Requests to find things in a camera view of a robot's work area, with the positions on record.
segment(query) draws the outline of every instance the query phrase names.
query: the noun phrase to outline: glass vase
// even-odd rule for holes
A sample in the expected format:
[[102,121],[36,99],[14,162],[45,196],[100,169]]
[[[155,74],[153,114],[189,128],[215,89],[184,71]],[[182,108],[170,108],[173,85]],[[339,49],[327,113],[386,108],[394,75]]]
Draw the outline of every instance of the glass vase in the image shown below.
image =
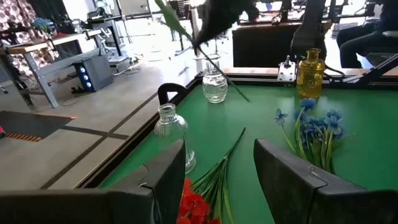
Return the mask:
[[[220,67],[218,60],[214,63]],[[203,76],[203,93],[210,103],[221,103],[225,100],[228,91],[226,78],[210,62],[207,62],[207,69]]]
[[167,149],[173,142],[183,139],[185,143],[185,173],[189,173],[196,164],[195,153],[192,149],[188,123],[176,114],[175,105],[167,103],[161,105],[157,112],[160,115],[155,125],[155,134],[159,137],[161,150]]
[[307,51],[307,59],[298,66],[297,95],[304,98],[319,98],[322,90],[325,62],[319,58],[320,49]]

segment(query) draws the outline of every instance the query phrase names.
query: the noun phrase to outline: red flower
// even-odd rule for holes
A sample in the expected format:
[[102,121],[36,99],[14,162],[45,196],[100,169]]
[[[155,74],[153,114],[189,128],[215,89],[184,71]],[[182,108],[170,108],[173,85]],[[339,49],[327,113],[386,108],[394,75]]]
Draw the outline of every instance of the red flower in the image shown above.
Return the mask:
[[182,195],[187,196],[187,195],[192,195],[193,190],[189,188],[189,186],[192,184],[192,180],[185,178],[184,180],[184,187],[182,189]]
[[191,224],[191,220],[189,220],[187,217],[179,218],[177,220],[177,224]]
[[191,224],[203,224],[205,221],[205,216],[192,216]]
[[191,210],[193,216],[205,216],[210,207],[200,194],[184,196],[181,206]]
[[221,224],[219,219],[210,220],[207,224]]
[[184,217],[187,212],[188,210],[183,208],[182,204],[180,203],[180,207],[178,208],[178,217]]

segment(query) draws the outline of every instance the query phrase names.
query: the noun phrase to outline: metal table edge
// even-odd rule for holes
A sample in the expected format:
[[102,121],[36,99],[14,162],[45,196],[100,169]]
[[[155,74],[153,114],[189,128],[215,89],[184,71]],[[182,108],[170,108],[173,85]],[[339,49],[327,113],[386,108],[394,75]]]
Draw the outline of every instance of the metal table edge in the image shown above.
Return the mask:
[[[277,81],[276,74],[263,75],[243,75],[243,74],[227,74],[230,80],[237,85],[260,85],[260,86],[291,86],[294,83],[282,83]],[[190,92],[201,83],[202,76],[197,75],[189,84],[185,86],[188,90],[185,93],[180,93],[174,96],[170,103],[178,105]],[[341,83],[328,83],[324,80],[323,88],[337,88],[337,89],[365,89],[365,90],[398,90],[398,82],[395,77],[392,79],[395,82],[390,82],[391,77],[382,77],[379,82],[371,83],[367,86],[356,86],[353,84],[342,85]],[[152,132],[154,126],[159,119],[159,115],[154,114],[145,124],[143,124],[134,134],[125,140],[112,154],[110,154],[101,164],[96,166],[85,178],[79,181],[74,188],[95,188],[98,187],[109,175],[120,165],[125,158],[134,152],[135,148],[145,140],[145,138]]]

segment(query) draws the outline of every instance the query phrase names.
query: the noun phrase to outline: patterned curtain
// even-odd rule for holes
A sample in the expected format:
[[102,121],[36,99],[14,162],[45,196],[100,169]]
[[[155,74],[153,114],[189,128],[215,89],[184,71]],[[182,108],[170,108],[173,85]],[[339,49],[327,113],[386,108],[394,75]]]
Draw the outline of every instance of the patterned curtain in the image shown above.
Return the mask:
[[[28,0],[0,0],[0,30],[9,28],[7,24],[8,20],[15,23],[21,22],[23,26],[30,27],[30,21],[36,17],[36,13]],[[30,33],[17,33],[17,41],[19,44],[39,39],[42,39],[42,34],[36,30]],[[36,50],[31,54],[39,67],[46,66],[58,57],[58,54],[50,49]],[[32,75],[32,72],[22,55],[12,55],[12,64],[21,72],[21,79],[27,83],[29,88],[37,88],[35,80],[29,77]]]

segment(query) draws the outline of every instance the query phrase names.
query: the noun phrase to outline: orange and black hazard tape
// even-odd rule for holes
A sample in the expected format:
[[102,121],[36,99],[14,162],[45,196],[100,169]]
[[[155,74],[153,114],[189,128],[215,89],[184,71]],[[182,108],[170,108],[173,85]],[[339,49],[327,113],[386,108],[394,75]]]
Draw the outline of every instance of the orange and black hazard tape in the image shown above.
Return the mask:
[[19,139],[19,140],[25,140],[25,141],[32,141],[32,142],[38,142],[42,140],[40,137],[36,136],[27,136],[23,134],[12,134],[12,133],[7,133],[6,134],[7,138],[13,138],[13,139]]

